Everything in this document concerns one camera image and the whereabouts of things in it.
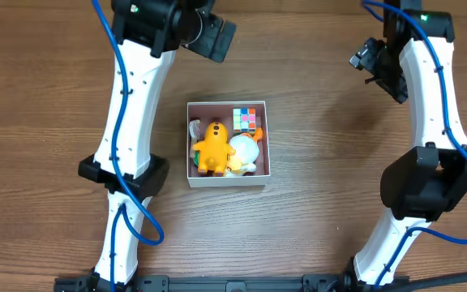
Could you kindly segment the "colourful puzzle cube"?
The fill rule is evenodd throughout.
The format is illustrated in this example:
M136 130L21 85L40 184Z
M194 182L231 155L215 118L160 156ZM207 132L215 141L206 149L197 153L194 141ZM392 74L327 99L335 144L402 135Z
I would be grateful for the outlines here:
M256 110L255 108L234 108L233 109L233 132L234 133L255 133Z

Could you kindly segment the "white yellow plush chicken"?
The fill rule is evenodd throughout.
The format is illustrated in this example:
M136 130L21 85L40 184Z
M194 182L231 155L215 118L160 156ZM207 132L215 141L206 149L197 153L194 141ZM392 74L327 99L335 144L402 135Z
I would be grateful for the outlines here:
M259 157L259 141L262 138L263 130L258 127L254 134L242 133L230 140L229 145L235 150L235 154L228 158L226 177L240 177L257 170L255 161Z

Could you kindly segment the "green round cap toy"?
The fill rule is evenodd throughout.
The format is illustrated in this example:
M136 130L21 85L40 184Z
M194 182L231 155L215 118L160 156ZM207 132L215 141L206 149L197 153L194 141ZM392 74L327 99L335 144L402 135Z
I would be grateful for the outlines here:
M199 152L195 153L195 157L193 158L193 162L196 166L199 166Z

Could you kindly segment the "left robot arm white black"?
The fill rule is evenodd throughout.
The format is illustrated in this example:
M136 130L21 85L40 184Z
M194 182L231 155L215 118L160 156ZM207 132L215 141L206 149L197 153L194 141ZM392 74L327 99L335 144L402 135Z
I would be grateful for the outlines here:
M212 13L214 0L113 0L108 20L92 6L114 52L114 82L105 131L79 176L107 190L108 221L100 259L78 291L130 291L138 245L158 246L164 231L148 211L169 172L151 153L152 127L165 78L183 47L221 63L235 24Z

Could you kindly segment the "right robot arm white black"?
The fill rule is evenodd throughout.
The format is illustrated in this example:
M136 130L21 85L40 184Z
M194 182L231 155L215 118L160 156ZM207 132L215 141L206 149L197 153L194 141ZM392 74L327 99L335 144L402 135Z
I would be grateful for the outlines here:
M401 260L467 193L467 135L452 73L456 36L449 13L426 11L419 1L363 6L383 24L383 36L368 39L350 63L409 106L412 144L383 171L383 214L340 285L353 291L406 290L411 283L395 277Z

